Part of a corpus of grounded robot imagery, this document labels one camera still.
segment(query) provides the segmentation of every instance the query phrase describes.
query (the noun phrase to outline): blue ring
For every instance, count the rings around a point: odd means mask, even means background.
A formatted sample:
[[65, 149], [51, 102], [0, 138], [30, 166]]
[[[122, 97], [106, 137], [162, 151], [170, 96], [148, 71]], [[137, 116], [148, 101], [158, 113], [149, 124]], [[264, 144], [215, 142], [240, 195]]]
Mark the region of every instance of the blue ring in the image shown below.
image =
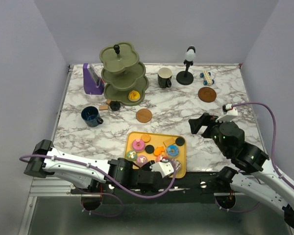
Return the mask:
[[176, 156], [178, 156], [178, 147], [175, 145], [169, 145], [167, 147], [167, 154], [169, 155], [169, 157], [175, 158]]

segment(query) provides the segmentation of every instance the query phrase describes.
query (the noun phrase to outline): mug handle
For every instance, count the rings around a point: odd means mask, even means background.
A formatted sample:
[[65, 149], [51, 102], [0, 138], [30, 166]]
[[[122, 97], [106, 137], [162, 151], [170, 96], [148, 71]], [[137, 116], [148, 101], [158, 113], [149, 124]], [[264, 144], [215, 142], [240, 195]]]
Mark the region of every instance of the mug handle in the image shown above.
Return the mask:
[[166, 87], [170, 88], [172, 86], [172, 82], [170, 80], [166, 81]]
[[97, 118], [97, 122], [98, 122], [98, 124], [103, 124], [103, 119], [100, 118], [100, 117], [98, 117], [98, 118]]

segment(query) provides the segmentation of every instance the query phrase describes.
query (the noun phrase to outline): green tray tier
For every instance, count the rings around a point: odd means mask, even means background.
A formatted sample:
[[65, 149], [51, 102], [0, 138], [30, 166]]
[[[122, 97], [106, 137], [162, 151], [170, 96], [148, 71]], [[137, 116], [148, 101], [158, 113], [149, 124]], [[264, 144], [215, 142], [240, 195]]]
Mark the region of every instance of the green tray tier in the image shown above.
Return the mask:
[[130, 42], [117, 43], [120, 53], [117, 55], [113, 46], [101, 50], [99, 58], [103, 67], [110, 73], [119, 74], [139, 62], [139, 55]]
[[136, 81], [142, 78], [145, 73], [145, 65], [139, 62], [118, 75], [114, 75], [106, 69], [103, 69], [101, 71], [101, 77], [106, 83], [111, 84], [115, 90], [128, 91], [135, 87]]
[[[134, 106], [134, 105], [140, 104], [144, 100], [145, 91], [147, 90], [148, 85], [149, 85], [148, 78], [146, 76], [144, 76], [144, 77], [141, 77], [140, 79], [138, 79], [136, 82], [136, 85], [128, 91], [123, 91], [123, 92], [118, 91], [118, 90], [114, 89], [112, 85], [108, 84], [104, 87], [103, 93], [104, 93], [104, 97], [106, 99], [118, 101], [125, 106]], [[132, 90], [138, 91], [139, 94], [141, 95], [141, 98], [136, 102], [132, 102], [128, 99], [128, 94]]]

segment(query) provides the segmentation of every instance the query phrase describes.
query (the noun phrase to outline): dark blue mug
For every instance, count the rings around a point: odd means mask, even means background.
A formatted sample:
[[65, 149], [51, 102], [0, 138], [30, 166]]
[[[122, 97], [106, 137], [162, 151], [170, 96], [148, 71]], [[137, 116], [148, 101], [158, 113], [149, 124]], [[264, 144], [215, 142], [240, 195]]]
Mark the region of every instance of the dark blue mug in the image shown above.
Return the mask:
[[83, 109], [81, 116], [84, 122], [90, 127], [95, 127], [103, 123], [103, 120], [99, 115], [98, 109], [93, 106], [88, 106], [85, 109]]

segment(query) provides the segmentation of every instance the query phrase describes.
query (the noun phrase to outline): black stand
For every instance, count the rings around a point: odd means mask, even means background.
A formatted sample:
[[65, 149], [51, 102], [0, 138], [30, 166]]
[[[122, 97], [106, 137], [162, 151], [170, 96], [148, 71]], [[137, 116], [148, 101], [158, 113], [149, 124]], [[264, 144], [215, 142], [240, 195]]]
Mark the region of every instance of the black stand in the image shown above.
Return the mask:
[[184, 60], [184, 64], [186, 65], [185, 71], [181, 71], [176, 75], [176, 80], [179, 84], [187, 86], [192, 84], [194, 81], [194, 76], [188, 72], [188, 69], [191, 65], [193, 65], [193, 62], [189, 62], [187, 60]]

